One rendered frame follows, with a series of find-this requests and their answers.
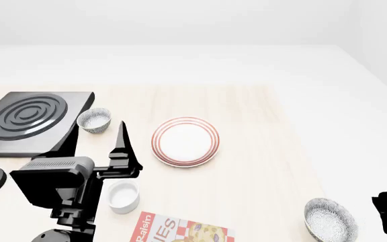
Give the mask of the white plate with red rings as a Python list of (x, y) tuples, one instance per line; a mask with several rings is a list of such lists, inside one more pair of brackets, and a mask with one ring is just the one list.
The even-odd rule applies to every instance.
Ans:
[(220, 135), (215, 126), (201, 118), (182, 116), (164, 121), (150, 140), (153, 155), (172, 167), (197, 167), (217, 155)]

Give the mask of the white ramekin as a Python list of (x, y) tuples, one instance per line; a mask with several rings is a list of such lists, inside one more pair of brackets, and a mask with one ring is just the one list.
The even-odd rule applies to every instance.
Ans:
[(140, 189), (134, 179), (122, 179), (108, 189), (108, 203), (116, 214), (127, 214), (139, 205)]

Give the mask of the black flat stove burner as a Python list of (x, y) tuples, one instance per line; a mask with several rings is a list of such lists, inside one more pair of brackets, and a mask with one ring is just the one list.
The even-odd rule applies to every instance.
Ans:
[(50, 151), (94, 100), (93, 92), (9, 92), (0, 100), (0, 157)]

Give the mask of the small patterned bowl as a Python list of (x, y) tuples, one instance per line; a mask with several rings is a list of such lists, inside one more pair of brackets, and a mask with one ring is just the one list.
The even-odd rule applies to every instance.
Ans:
[(77, 117), (77, 125), (86, 132), (99, 134), (108, 128), (111, 120), (111, 112), (106, 108), (91, 108)]

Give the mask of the red raisin cookies box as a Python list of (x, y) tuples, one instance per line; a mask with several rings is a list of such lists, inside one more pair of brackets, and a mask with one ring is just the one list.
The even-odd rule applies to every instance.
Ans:
[(233, 229), (141, 212), (130, 242), (235, 242)]

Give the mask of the large patterned bowl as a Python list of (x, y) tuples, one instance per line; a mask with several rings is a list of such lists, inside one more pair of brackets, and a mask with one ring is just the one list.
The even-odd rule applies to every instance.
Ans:
[(358, 236), (358, 225), (351, 213), (326, 198), (306, 203), (304, 224), (317, 242), (355, 242)]

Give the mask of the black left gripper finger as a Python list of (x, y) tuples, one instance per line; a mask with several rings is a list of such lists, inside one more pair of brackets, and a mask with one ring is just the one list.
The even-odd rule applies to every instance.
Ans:
[(74, 157), (77, 148), (79, 126), (74, 124), (62, 140), (50, 151), (32, 157), (32, 159)]
[(133, 151), (124, 121), (120, 122), (116, 146), (109, 153), (109, 159), (108, 167), (95, 168), (98, 179), (134, 179), (143, 169)]

